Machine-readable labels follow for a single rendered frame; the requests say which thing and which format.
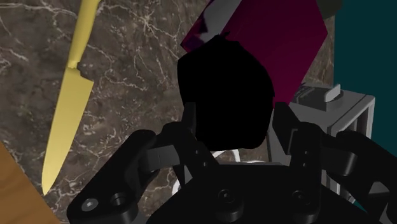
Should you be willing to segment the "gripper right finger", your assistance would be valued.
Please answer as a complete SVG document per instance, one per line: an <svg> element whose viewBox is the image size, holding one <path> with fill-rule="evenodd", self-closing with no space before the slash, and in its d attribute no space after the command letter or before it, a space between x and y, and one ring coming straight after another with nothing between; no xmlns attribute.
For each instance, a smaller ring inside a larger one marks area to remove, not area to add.
<svg viewBox="0 0 397 224"><path fill-rule="evenodd" d="M301 122L285 102L274 132L290 155L296 224L397 224L397 157L352 130L336 136Z"/></svg>

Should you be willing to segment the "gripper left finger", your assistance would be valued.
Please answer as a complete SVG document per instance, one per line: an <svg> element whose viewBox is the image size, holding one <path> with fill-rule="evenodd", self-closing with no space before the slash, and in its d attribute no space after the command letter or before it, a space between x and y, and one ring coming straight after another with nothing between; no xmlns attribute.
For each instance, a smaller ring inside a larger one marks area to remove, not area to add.
<svg viewBox="0 0 397 224"><path fill-rule="evenodd" d="M70 224L132 224L137 203L163 167L180 165L194 178L218 166L195 138L196 105L187 102L179 122L161 133L137 130L116 150L67 207Z"/></svg>

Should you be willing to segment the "grey box-shaped appliance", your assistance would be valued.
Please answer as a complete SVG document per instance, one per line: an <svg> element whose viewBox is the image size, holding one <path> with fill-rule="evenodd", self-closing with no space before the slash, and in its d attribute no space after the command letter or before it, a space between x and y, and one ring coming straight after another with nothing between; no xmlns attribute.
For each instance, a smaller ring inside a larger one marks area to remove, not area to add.
<svg viewBox="0 0 397 224"><path fill-rule="evenodd" d="M302 83L289 104L300 121L315 123L331 135L349 129L371 139L375 97L372 95L341 90L340 85L327 87L320 84ZM267 135L270 162L289 165L291 156L286 155L271 126ZM355 199L323 171L322 184L336 194L355 202Z"/></svg>

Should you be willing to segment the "yellow kitchen knife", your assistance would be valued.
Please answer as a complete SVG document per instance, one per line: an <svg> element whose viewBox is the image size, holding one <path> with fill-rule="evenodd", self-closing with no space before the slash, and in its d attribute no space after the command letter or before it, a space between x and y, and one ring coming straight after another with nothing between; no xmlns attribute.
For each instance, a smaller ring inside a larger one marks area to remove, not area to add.
<svg viewBox="0 0 397 224"><path fill-rule="evenodd" d="M45 150L41 175L44 195L49 192L59 175L94 85L93 81L82 77L78 64L87 47L100 1L81 0Z"/></svg>

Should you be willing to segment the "black apple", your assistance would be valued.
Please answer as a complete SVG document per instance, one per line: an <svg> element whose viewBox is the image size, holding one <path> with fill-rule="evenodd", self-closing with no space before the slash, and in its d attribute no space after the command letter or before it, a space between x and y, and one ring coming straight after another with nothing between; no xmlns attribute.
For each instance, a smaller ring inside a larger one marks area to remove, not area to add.
<svg viewBox="0 0 397 224"><path fill-rule="evenodd" d="M237 41L216 35L178 60L184 103L196 105L196 138L211 151L264 142L274 105L266 69Z"/></svg>

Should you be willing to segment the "magenta box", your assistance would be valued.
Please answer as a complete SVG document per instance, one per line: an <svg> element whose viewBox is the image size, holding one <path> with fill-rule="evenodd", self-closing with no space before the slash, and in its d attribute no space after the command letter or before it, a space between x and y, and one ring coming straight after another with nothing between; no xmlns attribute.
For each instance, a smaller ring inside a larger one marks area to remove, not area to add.
<svg viewBox="0 0 397 224"><path fill-rule="evenodd" d="M261 62L275 101L287 103L328 34L316 0L210 0L181 46L190 52L224 32Z"/></svg>

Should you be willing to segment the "dark grey round object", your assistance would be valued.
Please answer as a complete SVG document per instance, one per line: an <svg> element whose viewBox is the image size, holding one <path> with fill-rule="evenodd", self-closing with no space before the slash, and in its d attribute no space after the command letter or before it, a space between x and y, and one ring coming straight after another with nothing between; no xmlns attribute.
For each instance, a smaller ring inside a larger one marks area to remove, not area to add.
<svg viewBox="0 0 397 224"><path fill-rule="evenodd" d="M343 5L343 0L316 0L323 20L334 16Z"/></svg>

